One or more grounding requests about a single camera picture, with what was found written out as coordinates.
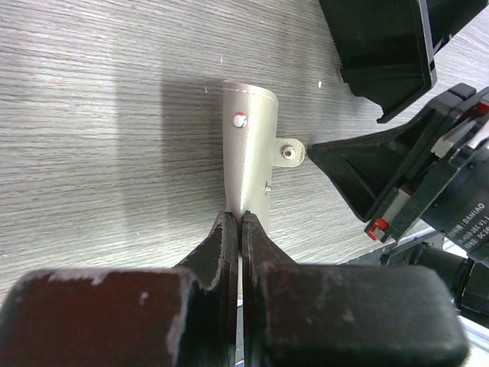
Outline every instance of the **wood grain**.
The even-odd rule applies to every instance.
[[[0,14],[0,303],[35,268],[171,266],[196,246],[225,204],[223,80],[273,90],[278,135],[305,143],[489,84],[488,10],[387,127],[341,81],[316,0],[11,0]],[[276,169],[273,190],[271,237],[297,261],[378,246],[310,161]]]

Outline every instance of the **gray wooden surface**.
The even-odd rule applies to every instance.
[[[429,96],[489,84],[488,22],[437,55]],[[223,80],[273,90],[279,136],[386,128],[339,66],[317,0],[1,0],[0,302],[35,268],[171,266],[197,245],[225,204]],[[274,171],[271,223],[298,261],[377,246],[308,160]]]

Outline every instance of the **red clip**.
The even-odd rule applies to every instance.
[[[368,230],[367,235],[373,239],[374,241],[377,241],[378,238],[375,236],[374,232],[376,229],[380,229],[382,231],[385,231],[387,227],[389,226],[389,223],[387,223],[383,219],[377,219],[375,223],[372,225],[372,227]]]
[[[489,102],[480,101],[477,104],[477,112],[481,115],[486,115],[489,113]]]

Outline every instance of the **screw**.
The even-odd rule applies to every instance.
[[[237,128],[244,128],[248,123],[248,117],[243,112],[239,112],[232,118],[232,124]]]
[[[281,153],[285,159],[294,159],[296,157],[296,150],[290,145],[283,147]]]

